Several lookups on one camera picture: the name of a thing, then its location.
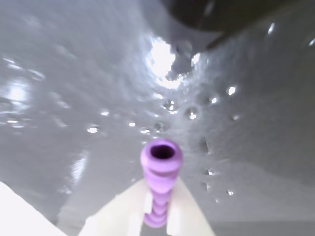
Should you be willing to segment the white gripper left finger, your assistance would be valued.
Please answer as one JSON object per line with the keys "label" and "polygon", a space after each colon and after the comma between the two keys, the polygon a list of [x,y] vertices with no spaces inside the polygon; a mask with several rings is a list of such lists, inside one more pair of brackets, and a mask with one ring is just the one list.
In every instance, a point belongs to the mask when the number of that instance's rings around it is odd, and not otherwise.
{"label": "white gripper left finger", "polygon": [[152,194],[145,179],[134,183],[86,219],[80,236],[139,236]]}

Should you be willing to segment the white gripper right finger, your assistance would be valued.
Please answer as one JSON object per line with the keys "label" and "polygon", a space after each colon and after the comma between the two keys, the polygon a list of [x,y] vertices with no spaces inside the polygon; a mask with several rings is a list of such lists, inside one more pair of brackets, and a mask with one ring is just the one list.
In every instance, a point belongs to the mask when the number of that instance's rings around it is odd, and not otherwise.
{"label": "white gripper right finger", "polygon": [[178,178],[168,205],[166,233],[169,236],[215,236],[193,195]]}

